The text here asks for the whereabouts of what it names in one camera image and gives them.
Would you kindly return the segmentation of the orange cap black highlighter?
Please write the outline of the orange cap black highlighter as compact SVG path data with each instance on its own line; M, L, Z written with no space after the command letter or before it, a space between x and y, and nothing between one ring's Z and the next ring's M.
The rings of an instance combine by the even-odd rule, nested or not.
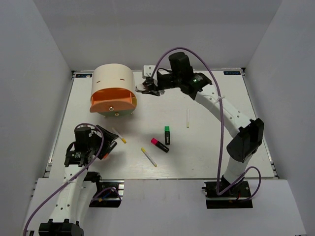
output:
M111 151L116 147L117 142L112 141L111 143L106 143L106 145L103 146L101 153L100 153L100 159L105 159L107 156L111 153Z

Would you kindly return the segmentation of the white pen yellow cap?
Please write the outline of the white pen yellow cap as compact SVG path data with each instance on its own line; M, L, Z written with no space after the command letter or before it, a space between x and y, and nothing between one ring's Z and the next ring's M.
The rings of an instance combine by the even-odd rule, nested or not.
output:
M116 135L119 136L119 139L120 139L124 144L126 144L125 138L123 138L122 135L121 135L114 127L112 127L112 130L113 130L113 132L114 132Z
M147 159L151 162L151 164L152 164L154 167L157 167L156 162L152 159L152 157L150 157L150 155L145 151L145 149L144 149L143 147L141 148L141 151L142 151L143 154L147 157Z

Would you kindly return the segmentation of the grey-green bottom drawer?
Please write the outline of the grey-green bottom drawer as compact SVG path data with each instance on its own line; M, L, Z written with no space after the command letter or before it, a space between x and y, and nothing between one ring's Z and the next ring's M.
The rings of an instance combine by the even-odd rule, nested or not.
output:
M120 111L108 111L103 113L105 117L123 117L132 115L134 110L120 110Z

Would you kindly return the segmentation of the orange top drawer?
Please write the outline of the orange top drawer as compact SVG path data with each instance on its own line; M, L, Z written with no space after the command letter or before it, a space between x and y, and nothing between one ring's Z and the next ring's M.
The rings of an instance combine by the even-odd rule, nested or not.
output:
M134 93L125 88L104 88L91 96L91 113L105 113L108 111L135 110L131 98Z

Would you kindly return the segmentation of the pink cap black highlighter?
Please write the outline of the pink cap black highlighter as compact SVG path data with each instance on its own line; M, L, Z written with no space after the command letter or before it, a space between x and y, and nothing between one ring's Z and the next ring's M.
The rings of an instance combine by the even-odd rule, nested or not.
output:
M162 151L164 151L164 152L166 152L166 153L169 152L169 148L168 148L166 145L162 144L162 143L161 143L160 141L158 141L157 139L152 138L152 139L151 139L151 143L152 143L154 146L156 146L157 148L161 149Z

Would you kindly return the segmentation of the green cap black highlighter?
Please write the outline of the green cap black highlighter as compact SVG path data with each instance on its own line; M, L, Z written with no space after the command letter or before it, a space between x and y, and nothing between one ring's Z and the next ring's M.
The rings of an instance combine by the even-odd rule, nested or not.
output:
M164 140L166 145L170 145L170 127L164 127Z

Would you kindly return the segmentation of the thin white pencil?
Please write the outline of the thin white pencil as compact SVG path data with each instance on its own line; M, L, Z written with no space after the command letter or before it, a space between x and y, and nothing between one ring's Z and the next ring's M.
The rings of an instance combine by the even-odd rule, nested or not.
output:
M186 127L189 128L189 109L187 109L187 122Z

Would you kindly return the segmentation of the white pink eraser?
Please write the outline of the white pink eraser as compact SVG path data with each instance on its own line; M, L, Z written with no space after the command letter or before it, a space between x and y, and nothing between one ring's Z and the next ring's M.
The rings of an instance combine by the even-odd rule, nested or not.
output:
M144 93L146 91L146 87L143 84L138 84L135 86L135 91L139 93Z

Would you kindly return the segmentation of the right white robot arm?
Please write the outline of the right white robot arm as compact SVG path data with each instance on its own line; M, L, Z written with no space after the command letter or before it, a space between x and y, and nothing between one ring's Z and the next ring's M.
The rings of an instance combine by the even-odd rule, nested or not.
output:
M192 100L206 108L220 122L220 150L216 195L234 196L250 170L248 163L262 144L264 122L242 114L225 99L214 76L194 72L188 55L169 55L171 69L166 74L153 72L135 87L137 92L160 96L164 90L179 88Z

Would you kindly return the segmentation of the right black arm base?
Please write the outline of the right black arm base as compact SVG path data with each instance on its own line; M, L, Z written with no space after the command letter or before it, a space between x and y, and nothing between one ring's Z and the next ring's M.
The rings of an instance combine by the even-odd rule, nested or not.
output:
M216 193L216 182L204 182L201 188L206 196L207 209L246 209L253 208L252 200L247 200L251 196L250 187L247 181L243 181L228 190L222 195Z

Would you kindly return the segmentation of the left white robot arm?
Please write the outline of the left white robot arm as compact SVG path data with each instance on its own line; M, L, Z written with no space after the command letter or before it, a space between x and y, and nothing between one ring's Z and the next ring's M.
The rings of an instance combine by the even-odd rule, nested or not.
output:
M96 159L106 158L117 145L118 135L99 125L75 127L75 140L65 153L63 187L47 222L41 223L41 236L82 236L82 221L94 196L103 193L104 184L98 172L89 166Z

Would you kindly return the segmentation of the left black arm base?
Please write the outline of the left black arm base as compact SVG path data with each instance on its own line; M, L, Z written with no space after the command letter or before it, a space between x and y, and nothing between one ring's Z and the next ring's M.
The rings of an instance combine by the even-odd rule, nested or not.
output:
M104 180L100 173L88 172L84 181L89 181L96 187L96 192L89 207L118 208L124 194L124 180Z

